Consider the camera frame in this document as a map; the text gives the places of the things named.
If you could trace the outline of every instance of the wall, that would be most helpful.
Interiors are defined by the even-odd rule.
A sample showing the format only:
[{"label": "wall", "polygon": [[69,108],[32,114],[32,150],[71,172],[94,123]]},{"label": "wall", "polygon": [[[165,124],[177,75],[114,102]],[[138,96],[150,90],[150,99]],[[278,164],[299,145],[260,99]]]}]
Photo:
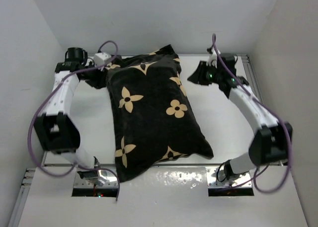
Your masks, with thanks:
[{"label": "wall", "polygon": [[223,52],[251,51],[276,0],[35,0],[64,49],[90,53],[108,39],[121,54],[148,53],[169,43],[205,54],[211,35]]},{"label": "wall", "polygon": [[0,0],[0,44],[0,227],[5,227],[25,169],[33,166],[28,125],[50,93],[64,53],[33,0]]},{"label": "wall", "polygon": [[318,0],[277,0],[251,54],[264,102],[294,127],[293,175],[317,226]]}]

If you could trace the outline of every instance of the gray wall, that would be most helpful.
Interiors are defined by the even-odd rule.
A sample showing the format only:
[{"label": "gray wall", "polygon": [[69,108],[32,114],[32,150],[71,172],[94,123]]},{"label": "gray wall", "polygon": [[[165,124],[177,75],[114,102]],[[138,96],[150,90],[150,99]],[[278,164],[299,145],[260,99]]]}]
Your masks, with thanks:
[{"label": "gray wall", "polygon": [[318,0],[277,0],[251,54],[264,102],[294,126],[293,175],[310,226],[318,185]]},{"label": "gray wall", "polygon": [[[26,167],[33,112],[50,93],[64,53],[33,0],[0,0],[0,227],[11,215]],[[42,151],[34,139],[37,156]]]},{"label": "gray wall", "polygon": [[181,54],[205,54],[213,32],[223,52],[246,53],[275,1],[35,0],[64,49],[79,46],[93,53],[112,39],[123,55],[169,43]]}]

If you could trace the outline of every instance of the white wall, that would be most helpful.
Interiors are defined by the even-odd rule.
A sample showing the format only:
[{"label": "white wall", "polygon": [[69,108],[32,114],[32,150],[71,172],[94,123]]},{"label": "white wall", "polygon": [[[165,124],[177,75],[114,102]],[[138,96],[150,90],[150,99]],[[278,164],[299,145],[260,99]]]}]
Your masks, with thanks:
[{"label": "white wall", "polygon": [[64,49],[90,53],[108,39],[121,54],[171,43],[178,53],[206,53],[211,35],[224,52],[251,51],[276,0],[35,0]]},{"label": "white wall", "polygon": [[277,0],[251,61],[265,103],[294,127],[293,175],[318,226],[318,0]]},{"label": "white wall", "polygon": [[[11,215],[27,167],[33,112],[50,93],[63,49],[33,0],[0,0],[0,227]],[[37,141],[37,156],[42,156]]]}]

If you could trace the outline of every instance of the table surface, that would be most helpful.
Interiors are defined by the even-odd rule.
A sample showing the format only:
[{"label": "table surface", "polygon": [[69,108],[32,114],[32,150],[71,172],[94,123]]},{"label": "table surface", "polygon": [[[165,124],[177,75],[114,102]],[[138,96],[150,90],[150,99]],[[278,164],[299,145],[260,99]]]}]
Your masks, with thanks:
[{"label": "table surface", "polygon": [[[217,85],[200,86],[187,81],[200,60],[208,56],[180,56],[180,79],[186,89],[192,110],[202,133],[210,143],[214,158],[197,154],[156,165],[217,164],[237,157],[248,150],[253,132],[237,107],[219,91]],[[241,57],[237,75],[246,77]],[[71,119],[78,128],[81,145],[100,163],[114,164],[115,136],[109,94],[106,88],[96,90],[85,82],[78,85],[71,106]],[[69,164],[64,158],[47,153],[46,165]]]},{"label": "table surface", "polygon": [[[259,187],[277,185],[285,168],[270,166],[257,179]],[[116,203],[71,197],[75,170],[64,178],[36,170],[19,227],[307,227],[291,176],[273,195],[254,190],[255,196],[209,197],[206,173],[204,167],[151,167],[121,183]]]}]

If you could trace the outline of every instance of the black fabric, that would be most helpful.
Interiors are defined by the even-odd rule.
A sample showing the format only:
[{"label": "black fabric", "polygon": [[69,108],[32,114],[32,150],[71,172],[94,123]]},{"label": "black fabric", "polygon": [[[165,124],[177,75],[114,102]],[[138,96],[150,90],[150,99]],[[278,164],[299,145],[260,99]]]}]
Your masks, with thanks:
[{"label": "black fabric", "polygon": [[213,157],[179,80],[179,57],[170,45],[145,55],[119,57],[108,68],[121,182],[159,161],[193,153]]}]

